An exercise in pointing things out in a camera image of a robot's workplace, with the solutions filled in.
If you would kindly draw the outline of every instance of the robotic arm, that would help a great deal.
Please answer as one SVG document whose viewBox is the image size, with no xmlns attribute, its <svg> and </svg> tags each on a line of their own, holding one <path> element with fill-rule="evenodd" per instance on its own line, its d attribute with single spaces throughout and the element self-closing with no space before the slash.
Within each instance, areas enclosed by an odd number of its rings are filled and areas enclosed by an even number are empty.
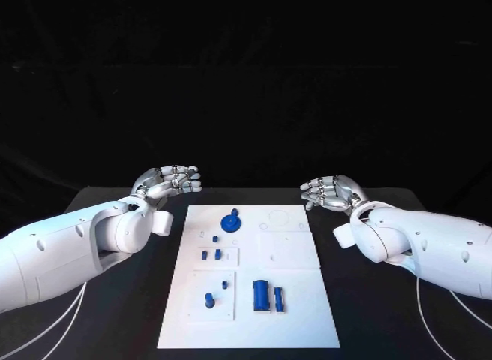
<svg viewBox="0 0 492 360">
<path fill-rule="evenodd" d="M 343 175 L 317 178 L 300 188 L 307 210 L 322 206 L 351 217 L 335 229 L 342 248 L 356 245 L 374 262 L 404 267 L 457 293 L 492 299 L 491 227 L 369 201 L 361 186 Z"/>
<path fill-rule="evenodd" d="M 78 287 L 170 234 L 166 198 L 202 190 L 193 166 L 150 169 L 130 196 L 52 217 L 0 239 L 0 313 Z"/>
</svg>

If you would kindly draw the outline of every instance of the black tabletop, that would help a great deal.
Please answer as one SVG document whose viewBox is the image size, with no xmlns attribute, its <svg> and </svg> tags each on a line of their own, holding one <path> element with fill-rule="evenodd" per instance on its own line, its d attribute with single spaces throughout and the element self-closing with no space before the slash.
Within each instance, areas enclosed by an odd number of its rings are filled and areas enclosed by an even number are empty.
<svg viewBox="0 0 492 360">
<path fill-rule="evenodd" d="M 68 212 L 126 197 L 127 188 L 88 187 Z M 410 190 L 366 189 L 372 200 L 410 210 L 421 204 Z M 303 205 L 297 189 L 205 189 L 172 198 L 169 237 L 152 236 L 143 251 L 88 282 L 79 315 L 52 359 L 447 359 L 427 334 L 417 310 L 417 279 L 403 268 L 371 262 L 356 247 L 342 249 L 333 229 L 345 214 L 307 213 L 342 349 L 157 349 L 170 280 L 190 205 Z M 0 314 L 0 356 L 58 319 L 79 289 Z M 492 323 L 492 301 L 460 296 Z M 457 360 L 492 360 L 492 331 L 472 318 L 450 293 L 421 281 L 431 332 Z M 10 359 L 40 359 L 62 336 L 71 314 L 46 336 Z"/>
</svg>

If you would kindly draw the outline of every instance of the cable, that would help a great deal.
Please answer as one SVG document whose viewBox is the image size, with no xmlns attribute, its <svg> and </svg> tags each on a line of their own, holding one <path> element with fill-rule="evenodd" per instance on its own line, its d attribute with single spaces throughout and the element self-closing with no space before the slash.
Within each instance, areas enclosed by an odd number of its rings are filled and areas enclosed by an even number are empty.
<svg viewBox="0 0 492 360">
<path fill-rule="evenodd" d="M 421 289 L 418 287 L 418 281 L 420 281 L 420 278 L 417 277 L 417 304 L 418 304 L 418 312 L 421 313 Z M 437 339 L 434 338 L 433 336 L 433 333 L 430 331 L 430 327 L 427 326 L 427 322 L 426 322 L 426 319 L 424 319 L 424 314 L 421 313 L 421 321 L 424 323 L 424 327 L 426 327 L 426 330 L 427 332 L 430 333 L 430 337 L 431 339 L 434 340 L 434 343 L 437 344 L 440 350 L 443 351 L 443 353 L 447 355 L 447 357 L 452 359 L 452 360 L 456 360 L 452 355 L 449 354 L 449 352 L 446 351 L 446 349 L 443 348 L 443 346 L 440 345 L 440 343 L 437 342 Z"/>
<path fill-rule="evenodd" d="M 85 286 L 87 286 L 87 283 L 85 283 L 85 285 L 84 285 L 84 289 L 81 290 L 82 293 L 81 293 L 81 297 L 79 297 L 79 304 L 78 304 L 78 308 L 75 309 L 75 316 L 72 317 L 72 320 L 71 320 L 71 322 L 69 322 L 69 326 L 66 327 L 66 330 L 65 330 L 65 332 L 64 332 L 62 337 L 61 337 L 59 340 L 58 340 L 56 345 L 53 346 L 53 348 L 51 349 L 51 351 L 48 352 L 48 355 L 45 356 L 45 358 L 43 358 L 42 360 L 46 360 L 46 359 L 51 357 L 51 354 L 52 354 L 53 351 L 56 350 L 58 345 L 62 343 L 62 340 L 64 340 L 64 338 L 65 338 L 65 335 L 66 335 L 66 333 L 68 333 L 69 330 L 71 330 L 72 324 L 75 323 L 75 317 L 78 316 L 79 308 L 81 308 L 81 303 L 84 302 Z"/>
<path fill-rule="evenodd" d="M 456 296 L 456 294 L 450 291 L 452 295 L 454 296 L 454 299 L 460 303 L 460 305 L 465 307 L 465 310 L 476 317 L 476 320 L 492 330 L 492 325 L 485 322 L 485 320 L 473 313 L 473 311 L 467 308 L 467 305 L 462 302 L 460 298 Z"/>
<path fill-rule="evenodd" d="M 78 293 L 78 296 L 75 297 L 75 301 L 72 302 L 69 308 L 66 309 L 64 315 L 58 318 L 58 320 L 53 322 L 51 327 L 19 348 L 16 348 L 12 352 L 9 352 L 4 356 L 0 357 L 0 360 L 7 359 L 12 355 L 14 355 L 20 350 L 23 350 L 35 341 L 38 341 L 42 336 L 51 331 L 51 329 L 59 324 L 59 322 L 64 320 L 65 316 L 69 314 L 72 308 L 75 307 L 75 304 L 78 303 L 78 300 L 85 292 L 87 283 L 84 283 L 84 287 L 81 288 L 81 291 Z"/>
</svg>

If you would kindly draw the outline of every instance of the small blue piece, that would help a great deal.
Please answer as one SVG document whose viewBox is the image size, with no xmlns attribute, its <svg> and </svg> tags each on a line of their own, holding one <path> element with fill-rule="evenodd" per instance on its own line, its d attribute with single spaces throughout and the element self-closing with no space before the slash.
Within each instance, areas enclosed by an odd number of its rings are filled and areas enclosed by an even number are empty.
<svg viewBox="0 0 492 360">
<path fill-rule="evenodd" d="M 276 297 L 276 311 L 278 313 L 283 312 L 283 295 L 281 295 L 281 287 L 274 287 L 274 297 Z"/>
<path fill-rule="evenodd" d="M 253 282 L 254 290 L 254 310 L 270 311 L 270 282 L 267 280 L 255 280 Z"/>
<path fill-rule="evenodd" d="M 242 220 L 238 217 L 238 210 L 235 208 L 231 211 L 231 215 L 224 217 L 221 225 L 227 233 L 234 233 L 242 226 Z"/>
<path fill-rule="evenodd" d="M 215 306 L 214 294 L 211 292 L 205 294 L 205 306 L 208 307 L 208 309 Z"/>
</svg>

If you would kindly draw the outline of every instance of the white board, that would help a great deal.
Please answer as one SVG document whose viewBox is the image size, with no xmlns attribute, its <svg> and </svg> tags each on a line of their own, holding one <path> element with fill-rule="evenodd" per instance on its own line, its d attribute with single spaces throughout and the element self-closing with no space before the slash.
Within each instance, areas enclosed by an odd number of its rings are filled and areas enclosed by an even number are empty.
<svg viewBox="0 0 492 360">
<path fill-rule="evenodd" d="M 242 227 L 228 233 L 221 220 L 232 209 Z M 254 280 L 270 282 L 270 311 L 253 309 Z M 283 313 L 274 287 L 283 288 Z M 339 347 L 304 207 L 190 206 L 157 348 L 248 347 Z"/>
</svg>

